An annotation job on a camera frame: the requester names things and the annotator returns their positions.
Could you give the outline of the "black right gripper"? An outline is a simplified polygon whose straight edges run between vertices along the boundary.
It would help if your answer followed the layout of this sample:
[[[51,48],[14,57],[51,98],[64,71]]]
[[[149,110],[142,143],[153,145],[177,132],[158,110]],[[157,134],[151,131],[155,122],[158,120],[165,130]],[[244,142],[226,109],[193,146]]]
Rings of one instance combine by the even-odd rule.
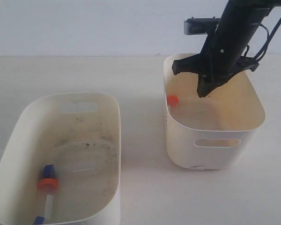
[[[244,70],[255,71],[259,63],[253,57],[242,56],[256,26],[219,24],[206,38],[199,54],[174,60],[172,72],[198,74],[197,94],[200,98],[226,84],[235,74]]]

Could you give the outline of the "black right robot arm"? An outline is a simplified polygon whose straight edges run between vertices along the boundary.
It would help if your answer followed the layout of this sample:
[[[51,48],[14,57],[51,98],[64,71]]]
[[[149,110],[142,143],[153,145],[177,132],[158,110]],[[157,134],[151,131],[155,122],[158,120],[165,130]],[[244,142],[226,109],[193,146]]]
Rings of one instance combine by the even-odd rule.
[[[200,53],[173,61],[173,74],[197,74],[197,94],[203,98],[238,73],[255,71],[281,25],[281,18],[254,57],[247,56],[249,42],[275,7],[281,7],[281,0],[229,0],[220,18],[185,20],[185,35],[206,34],[207,38]]]

